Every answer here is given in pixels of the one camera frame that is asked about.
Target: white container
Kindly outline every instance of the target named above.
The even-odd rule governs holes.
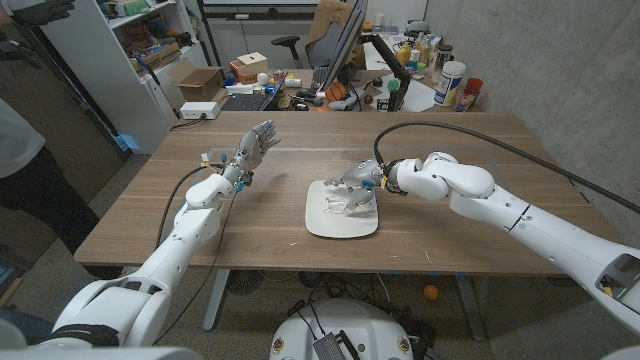
[[[436,95],[433,97],[436,105],[451,106],[456,101],[458,86],[467,66],[459,61],[447,61],[442,68],[440,82],[436,86]]]
[[[420,50],[411,50],[411,56],[409,56],[409,61],[420,61]]]

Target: white ball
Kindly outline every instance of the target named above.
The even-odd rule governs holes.
[[[265,73],[258,74],[258,84],[265,86],[269,83],[269,75]]]

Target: gray wall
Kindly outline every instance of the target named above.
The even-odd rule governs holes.
[[[565,169],[640,204],[640,1],[430,0],[426,20]],[[592,191],[623,241],[640,216]]]

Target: orange ball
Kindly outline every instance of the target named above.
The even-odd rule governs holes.
[[[327,96],[327,100],[329,100],[329,102],[333,102],[342,99],[342,96],[346,93],[347,89],[345,89],[344,85],[334,82],[329,85],[325,94]]]
[[[439,294],[440,292],[438,291],[438,288],[433,285],[427,285],[424,287],[424,297],[431,301],[437,299]]]

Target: computer monitor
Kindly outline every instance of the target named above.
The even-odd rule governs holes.
[[[367,2],[368,0],[358,0],[355,5],[353,5],[351,15],[349,15],[349,20],[347,20],[347,24],[344,29],[342,29],[336,48],[333,51],[333,57],[329,64],[327,78],[324,80],[318,91],[327,91],[333,80],[338,76],[340,70],[344,67],[344,64],[347,62],[347,59],[351,54],[351,50],[353,50],[353,47],[358,42],[360,34],[362,34],[362,25],[364,24],[364,17],[367,13]]]

